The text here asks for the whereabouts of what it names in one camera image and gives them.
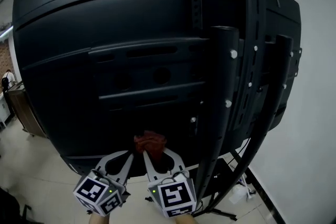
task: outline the brick wall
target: brick wall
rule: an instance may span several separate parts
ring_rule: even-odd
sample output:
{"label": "brick wall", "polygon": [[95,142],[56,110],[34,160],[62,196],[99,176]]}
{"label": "brick wall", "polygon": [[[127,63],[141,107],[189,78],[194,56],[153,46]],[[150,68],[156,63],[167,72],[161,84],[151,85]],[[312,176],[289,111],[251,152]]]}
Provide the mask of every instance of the brick wall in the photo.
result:
{"label": "brick wall", "polygon": [[10,57],[11,53],[9,52],[8,39],[3,43],[0,42],[0,77],[6,73],[7,69],[10,69],[14,73],[14,67],[12,58]]}

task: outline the black television back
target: black television back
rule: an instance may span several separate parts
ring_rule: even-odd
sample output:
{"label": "black television back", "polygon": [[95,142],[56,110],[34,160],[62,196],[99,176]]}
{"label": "black television back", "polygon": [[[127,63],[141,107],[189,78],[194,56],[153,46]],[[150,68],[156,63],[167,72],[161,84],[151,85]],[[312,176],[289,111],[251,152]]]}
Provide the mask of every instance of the black television back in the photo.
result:
{"label": "black television back", "polygon": [[[209,29],[239,30],[236,85],[222,154],[241,146],[264,104],[272,46],[293,40],[287,87],[272,127],[286,108],[301,56],[294,0],[266,0],[260,85],[242,85],[245,0],[14,0],[16,56],[34,112],[59,154],[83,174],[102,155],[133,148],[153,130],[186,166],[199,161],[197,116],[207,81]],[[248,89],[258,90],[249,100]],[[139,159],[132,176],[143,175]]]}

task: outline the person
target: person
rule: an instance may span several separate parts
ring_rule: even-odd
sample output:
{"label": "person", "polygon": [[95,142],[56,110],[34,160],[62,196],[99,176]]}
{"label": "person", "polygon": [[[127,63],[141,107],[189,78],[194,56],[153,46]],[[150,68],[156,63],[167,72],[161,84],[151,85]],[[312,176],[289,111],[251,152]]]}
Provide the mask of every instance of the person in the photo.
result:
{"label": "person", "polygon": [[15,85],[15,77],[10,69],[7,69],[6,73],[2,77],[2,88],[3,92],[8,91],[11,87]]}
{"label": "person", "polygon": [[[90,217],[89,224],[109,224],[110,215],[106,217],[101,217],[93,213]],[[176,224],[197,224],[193,216],[191,215],[181,215],[175,217]]]}

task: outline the red cloth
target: red cloth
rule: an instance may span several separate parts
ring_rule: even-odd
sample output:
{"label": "red cloth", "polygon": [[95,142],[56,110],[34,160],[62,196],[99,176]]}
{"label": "red cloth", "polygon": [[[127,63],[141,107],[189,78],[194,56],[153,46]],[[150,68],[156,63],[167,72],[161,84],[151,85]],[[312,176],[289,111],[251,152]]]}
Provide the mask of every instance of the red cloth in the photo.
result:
{"label": "red cloth", "polygon": [[164,146],[167,143],[167,139],[164,135],[157,134],[152,131],[144,131],[143,136],[134,137],[134,142],[136,151],[143,153],[144,150],[147,150],[152,159],[159,163]]}

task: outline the tiled floor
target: tiled floor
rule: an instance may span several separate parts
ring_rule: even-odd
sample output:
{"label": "tiled floor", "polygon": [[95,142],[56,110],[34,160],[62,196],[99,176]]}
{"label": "tiled floor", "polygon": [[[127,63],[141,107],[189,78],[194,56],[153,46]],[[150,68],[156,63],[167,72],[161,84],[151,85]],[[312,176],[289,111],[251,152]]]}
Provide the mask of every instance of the tiled floor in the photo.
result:
{"label": "tiled floor", "polygon": [[[19,120],[11,121],[0,132],[0,155],[0,187],[9,189],[21,207],[31,205],[31,218],[45,224],[88,223],[89,216],[72,195],[80,176],[68,168],[49,140],[31,137],[22,131]],[[227,155],[225,159],[230,160],[231,156]],[[174,223],[163,218],[154,203],[144,200],[148,196],[146,187],[145,176],[131,178],[127,189],[132,195],[122,209],[113,212],[110,223]],[[236,214],[237,224],[275,224],[259,195],[249,202],[241,199],[235,205],[228,197],[217,208]],[[199,224],[233,222],[214,214],[204,214],[196,220]]]}

